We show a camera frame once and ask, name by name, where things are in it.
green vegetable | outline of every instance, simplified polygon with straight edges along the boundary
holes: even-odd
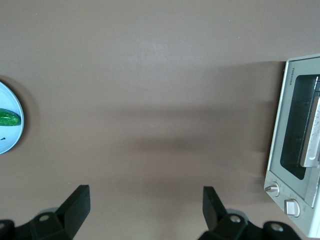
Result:
[[[18,126],[21,124],[21,118],[13,111],[0,108],[0,126]]]

oven button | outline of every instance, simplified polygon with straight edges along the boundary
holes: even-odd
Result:
[[[276,182],[273,182],[272,185],[267,186],[264,190],[267,193],[273,193],[276,197],[278,197],[280,193],[279,185]]]
[[[288,216],[298,217],[300,215],[299,203],[294,199],[284,200],[284,213]]]

oven window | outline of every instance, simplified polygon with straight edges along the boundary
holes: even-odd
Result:
[[[280,163],[302,180],[306,168],[300,166],[313,99],[319,96],[319,75],[300,75],[295,80]]]

plate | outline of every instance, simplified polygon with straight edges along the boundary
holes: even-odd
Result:
[[[24,129],[25,119],[18,98],[2,82],[0,82],[0,109],[10,110],[21,118],[21,124],[18,126],[0,126],[0,154],[3,154],[18,142]]]

toaster oven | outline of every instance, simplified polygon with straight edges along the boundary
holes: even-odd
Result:
[[[310,238],[320,238],[320,54],[286,62],[264,182]]]

